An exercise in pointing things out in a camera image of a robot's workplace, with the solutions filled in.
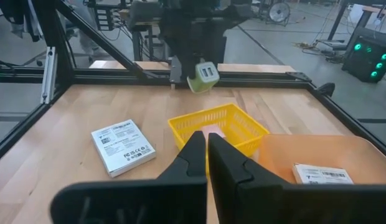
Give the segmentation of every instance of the chair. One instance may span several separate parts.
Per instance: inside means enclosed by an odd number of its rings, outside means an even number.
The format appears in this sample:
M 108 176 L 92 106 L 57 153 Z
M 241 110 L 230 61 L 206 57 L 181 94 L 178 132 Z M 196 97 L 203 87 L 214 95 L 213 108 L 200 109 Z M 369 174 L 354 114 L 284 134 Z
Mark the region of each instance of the chair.
M 66 38 L 67 40 L 70 40 L 72 37 L 78 37 L 78 33 L 75 31 L 75 29 L 78 29 L 74 24 L 72 24 L 69 20 L 66 20 L 65 22 L 65 31 L 66 31 Z M 93 63 L 92 55 L 86 54 L 86 53 L 73 53 L 74 57 L 88 57 L 88 61 L 90 64 Z M 38 54 L 37 56 L 33 57 L 32 59 L 26 61 L 22 64 L 22 66 L 28 65 L 32 63 L 33 61 L 36 62 L 36 64 L 40 67 L 42 67 L 44 64 L 42 63 L 43 60 L 46 59 L 46 50 Z

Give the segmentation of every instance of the wooden tabletop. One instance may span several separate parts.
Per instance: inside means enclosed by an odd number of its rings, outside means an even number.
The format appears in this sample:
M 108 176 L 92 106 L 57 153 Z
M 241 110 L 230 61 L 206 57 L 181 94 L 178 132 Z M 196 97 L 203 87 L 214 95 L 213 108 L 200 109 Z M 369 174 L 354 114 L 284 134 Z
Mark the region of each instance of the wooden tabletop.
M 167 120 L 225 103 L 239 105 L 271 133 L 352 135 L 306 90 L 214 88 L 195 95 L 164 86 L 73 85 L 0 160 L 0 223 L 50 223 L 50 201 L 61 188 L 110 180 L 92 131 L 132 119 L 157 158 L 114 181 L 153 179 L 178 153 Z M 217 223 L 210 184 L 208 193 L 207 223 Z
M 363 6 L 362 10 L 379 13 L 381 9 L 371 6 Z M 386 9 L 384 9 L 381 13 L 386 15 Z

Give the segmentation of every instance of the black metal frame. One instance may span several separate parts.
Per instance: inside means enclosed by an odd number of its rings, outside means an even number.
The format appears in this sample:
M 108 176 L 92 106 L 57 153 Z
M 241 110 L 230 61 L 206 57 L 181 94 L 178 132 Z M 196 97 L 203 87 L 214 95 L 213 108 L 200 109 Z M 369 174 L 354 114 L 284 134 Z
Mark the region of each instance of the black metal frame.
M 100 36 L 92 27 L 76 15 L 62 0 L 33 0 L 35 11 L 39 18 L 45 41 L 49 47 L 56 47 L 58 52 L 57 66 L 57 91 L 55 98 L 49 105 L 39 105 L 30 115 L 21 121 L 1 142 L 0 158 L 49 110 L 73 84 L 89 85 L 158 85 L 176 88 L 187 88 L 186 84 L 174 83 L 170 79 L 170 71 L 145 71 L 157 75 L 157 78 L 142 78 L 136 75 L 136 64 L 132 63 L 120 51 Z M 70 56 L 65 44 L 64 30 L 60 28 L 60 21 L 56 10 L 72 21 L 79 29 L 84 31 L 100 47 L 105 49 L 113 58 L 124 65 L 128 70 L 117 69 L 77 69 L 72 68 Z M 0 82 L 11 83 L 41 83 L 41 68 L 14 68 L 0 71 Z M 216 86 L 222 87 L 249 87 L 249 88 L 294 88 L 305 89 L 310 92 L 323 106 L 325 106 L 339 121 L 341 121 L 355 135 L 370 141 L 383 154 L 386 155 L 386 143 L 377 138 L 369 130 L 344 111 L 331 99 L 333 84 L 317 88 L 311 80 L 302 73 L 241 73 L 221 72 L 221 79 Z

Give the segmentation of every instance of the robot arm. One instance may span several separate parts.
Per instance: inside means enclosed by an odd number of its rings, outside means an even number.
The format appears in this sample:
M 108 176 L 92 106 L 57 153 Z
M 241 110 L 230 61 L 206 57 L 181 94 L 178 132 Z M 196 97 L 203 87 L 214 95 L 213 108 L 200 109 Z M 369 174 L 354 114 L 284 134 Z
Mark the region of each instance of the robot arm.
M 157 22 L 161 37 L 181 63 L 181 80 L 193 80 L 197 64 L 212 62 L 217 67 L 225 47 L 224 32 L 251 17 L 250 3 L 232 1 L 227 8 L 218 9 L 217 0 L 134 1 L 128 26 L 139 30 L 140 24 Z

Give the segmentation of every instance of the barcode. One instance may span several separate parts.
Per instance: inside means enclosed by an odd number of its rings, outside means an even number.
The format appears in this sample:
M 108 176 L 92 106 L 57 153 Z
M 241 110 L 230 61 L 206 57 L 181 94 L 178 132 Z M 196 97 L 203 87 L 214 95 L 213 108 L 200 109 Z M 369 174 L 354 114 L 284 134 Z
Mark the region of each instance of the barcode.
M 322 172 L 324 175 L 330 175 L 332 177 L 345 177 L 344 174 L 332 173 L 332 172 Z
M 102 144 L 106 144 L 108 142 L 110 142 L 110 138 L 104 138 L 104 139 L 101 140 Z
M 118 138 L 122 138 L 122 137 L 126 136 L 126 134 L 125 134 L 125 132 L 123 131 L 122 133 L 117 133 L 116 136 L 117 136 Z
M 116 130 L 116 129 L 120 129 L 120 128 L 123 128 L 127 125 L 130 125 L 129 123 L 126 123 L 126 124 L 122 124 L 122 125 L 119 125 L 119 126 L 115 126 L 113 129 Z

